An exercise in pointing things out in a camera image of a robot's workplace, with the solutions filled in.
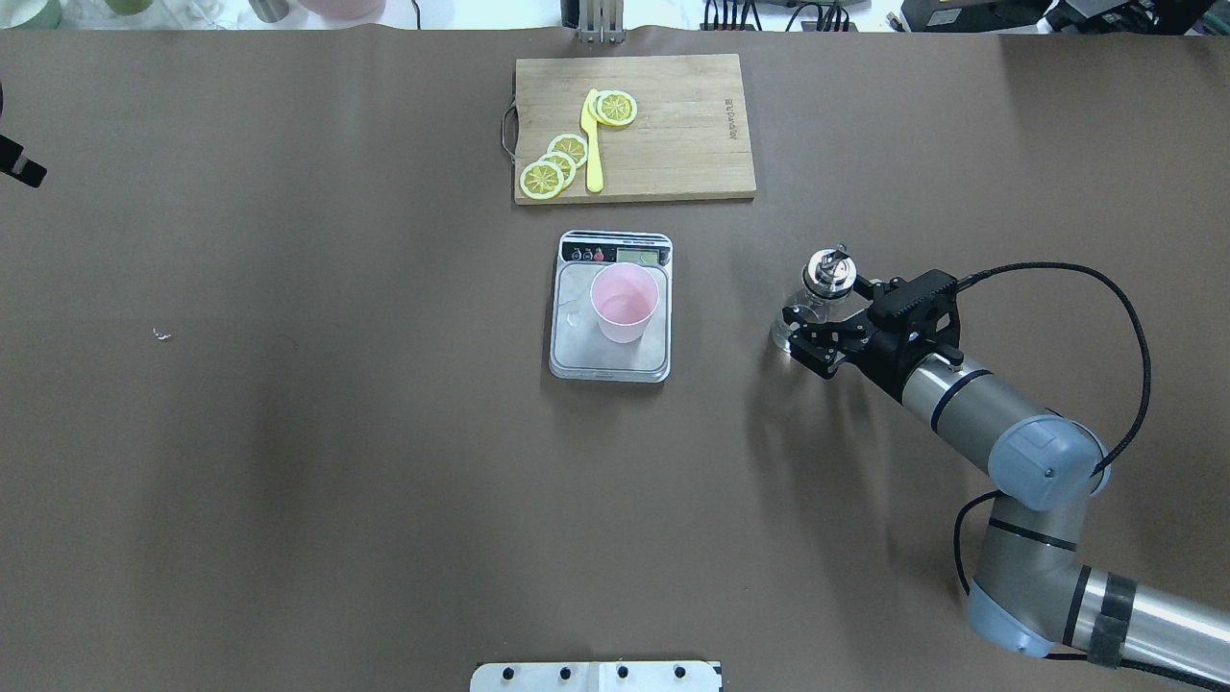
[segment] brown tabletop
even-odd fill
[[[513,204],[515,58],[721,52],[755,200]],[[856,371],[766,349],[838,240],[872,275],[1121,281],[1153,413],[1080,557],[1230,610],[1230,43],[5,32],[0,70],[0,133],[49,168],[0,178],[0,688],[620,656],[721,660],[732,692],[1160,688],[970,632],[950,532],[989,482]],[[662,386],[549,374],[573,227],[674,240]],[[1033,272],[962,307],[972,356],[1118,440],[1140,366],[1107,290]]]

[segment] yellow knife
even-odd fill
[[[581,104],[581,129],[585,130],[589,139],[589,159],[585,161],[585,189],[590,192],[603,191],[603,159],[598,152],[598,120],[590,112],[589,104],[598,97],[598,90],[590,88],[585,95],[585,102]]]

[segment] scale platform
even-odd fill
[[[670,375],[670,238],[656,232],[569,230],[560,237],[551,309],[551,374],[565,380],[662,382]],[[589,285],[603,267],[635,262],[658,279],[645,334],[615,343],[598,328]]]

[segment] transparent jar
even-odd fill
[[[845,245],[825,247],[808,259],[807,265],[803,267],[803,285],[786,297],[782,309],[796,306],[807,321],[829,321],[836,307],[850,294],[857,277],[857,267],[855,267],[850,254],[846,254]],[[769,327],[769,338],[779,349],[788,354],[790,334],[795,328],[786,323],[781,312],[782,310],[777,310],[777,313],[774,315],[772,324]]]

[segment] cutting board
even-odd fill
[[[557,134],[581,129],[590,88],[631,93],[640,112],[622,128],[599,124],[605,188],[585,189],[585,171],[552,199],[530,199],[522,168]],[[517,60],[518,204],[739,199],[756,193],[739,57],[557,58]]]

